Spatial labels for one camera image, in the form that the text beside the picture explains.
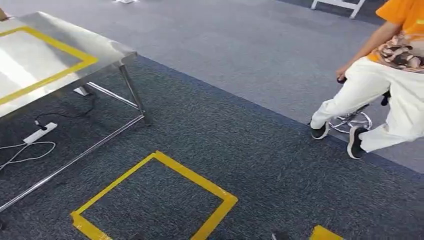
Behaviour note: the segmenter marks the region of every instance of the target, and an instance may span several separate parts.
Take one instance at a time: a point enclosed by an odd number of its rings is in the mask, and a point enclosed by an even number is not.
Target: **table top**
[[[131,48],[43,12],[0,22],[0,118],[104,77]]]

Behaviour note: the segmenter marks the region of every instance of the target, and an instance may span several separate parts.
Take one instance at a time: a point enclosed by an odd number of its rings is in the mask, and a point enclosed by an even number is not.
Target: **yellow tape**
[[[222,221],[222,219],[227,215],[231,208],[237,203],[237,197],[233,196],[232,194],[220,188],[219,186],[213,184],[206,178],[198,175],[194,171],[181,165],[180,163],[166,156],[160,151],[156,151],[155,153],[152,153],[147,156],[145,159],[133,166],[130,170],[122,174],[118,179],[113,181],[109,186],[99,192],[96,196],[91,198],[87,203],[82,205],[78,210],[73,211],[70,214],[73,219],[73,225],[91,240],[111,240],[109,236],[107,236],[100,229],[98,229],[96,226],[87,221],[84,217],[81,216],[81,214],[87,208],[93,205],[97,200],[103,197],[107,192],[112,190],[119,183],[128,178],[137,169],[141,168],[153,158],[157,159],[164,165],[168,166],[177,173],[183,175],[187,179],[198,184],[199,186],[203,187],[204,189],[208,190],[209,192],[223,200],[221,205],[219,205],[219,207],[210,215],[210,217],[204,222],[204,224],[199,228],[199,230],[191,237],[191,240],[205,240],[217,227],[217,225]]]
[[[73,226],[83,232],[89,239],[97,239],[97,240],[112,240],[108,235],[104,232],[100,231],[96,226],[91,224],[82,216],[73,212],[70,214],[73,219]]]
[[[47,85],[51,82],[54,82],[58,79],[61,79],[68,74],[71,74],[71,73],[77,72],[81,69],[84,69],[84,68],[86,68],[86,67],[88,67],[88,66],[90,66],[90,65],[92,65],[92,64],[94,64],[98,61],[98,59],[96,57],[91,56],[91,55],[89,55],[89,54],[87,54],[83,51],[80,51],[80,50],[74,48],[74,47],[71,47],[71,46],[69,46],[69,45],[67,45],[67,44],[65,44],[61,41],[58,41],[58,40],[56,40],[56,39],[54,39],[54,38],[52,38],[48,35],[45,35],[45,34],[39,32],[39,31],[31,28],[31,27],[28,27],[28,26],[18,27],[18,28],[15,28],[13,30],[9,30],[9,31],[6,31],[6,32],[0,32],[0,37],[6,36],[6,35],[9,35],[9,34],[13,34],[13,33],[18,32],[18,31],[23,31],[23,32],[26,32],[28,34],[31,34],[32,36],[39,38],[39,39],[43,40],[44,42],[52,45],[53,47],[55,47],[59,50],[62,50],[63,52],[68,53],[68,54],[70,54],[70,55],[72,55],[72,56],[74,56],[74,57],[76,57],[76,58],[78,58],[82,61],[71,66],[70,68],[67,68],[67,69],[65,69],[61,72],[58,72],[58,73],[56,73],[56,74],[54,74],[54,75],[52,75],[52,76],[50,76],[46,79],[38,81],[38,82],[36,82],[36,83],[34,83],[30,86],[27,86],[27,87],[22,88],[22,89],[14,92],[14,93],[11,93],[9,95],[6,95],[6,96],[0,98],[0,105],[3,105],[7,102],[14,100],[14,99],[17,99],[17,98],[19,98],[19,97],[21,97],[25,94],[28,94],[28,93],[30,93],[30,92],[38,89],[38,88],[41,88],[42,86],[45,86],[45,85]]]
[[[206,222],[204,222],[200,229],[191,237],[192,240],[206,239],[227,215],[231,208],[237,203],[237,197],[231,195],[229,192],[213,184],[211,181],[200,176],[187,167],[181,165],[160,151],[156,151],[156,156],[154,158],[223,200],[221,205],[212,213],[212,215],[210,215],[210,217],[206,220]]]
[[[313,228],[313,232],[309,237],[309,240],[343,240],[343,237],[332,233],[321,225],[317,225]]]

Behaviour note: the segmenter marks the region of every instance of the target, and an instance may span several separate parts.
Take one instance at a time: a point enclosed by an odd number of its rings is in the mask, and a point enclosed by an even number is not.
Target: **black sneaker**
[[[350,129],[349,144],[347,145],[347,153],[353,159],[361,159],[367,152],[361,148],[362,140],[359,134],[368,132],[364,127],[354,126]]]
[[[324,126],[322,126],[320,129],[313,129],[310,128],[310,134],[312,135],[313,139],[321,140],[325,138],[330,131],[330,125],[329,122],[326,122]]]

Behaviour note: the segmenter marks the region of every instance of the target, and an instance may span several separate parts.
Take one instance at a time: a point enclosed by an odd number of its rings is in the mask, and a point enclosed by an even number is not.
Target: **orange shirt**
[[[368,58],[396,69],[424,74],[424,0],[389,0],[377,15],[402,24],[402,31]]]

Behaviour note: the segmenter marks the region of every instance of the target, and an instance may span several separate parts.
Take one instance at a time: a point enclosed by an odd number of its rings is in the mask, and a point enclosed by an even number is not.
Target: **black cable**
[[[40,121],[39,121],[39,118],[40,117],[49,116],[49,115],[56,115],[56,116],[60,116],[60,117],[64,117],[64,118],[74,119],[74,118],[81,118],[81,117],[86,116],[96,106],[96,99],[97,99],[96,93],[95,92],[90,92],[89,93],[89,96],[93,96],[93,97],[91,98],[91,107],[87,111],[85,111],[83,113],[80,113],[80,114],[77,114],[77,115],[66,115],[66,114],[58,113],[58,112],[42,113],[42,114],[39,114],[39,115],[37,115],[35,117],[35,119],[34,119],[35,125],[39,126],[43,131],[45,131],[45,130],[47,130],[47,128],[40,123]]]
[[[0,22],[4,22],[4,21],[7,21],[9,19],[15,19],[15,18],[17,18],[17,17],[16,16],[6,16],[5,18],[0,19]]]

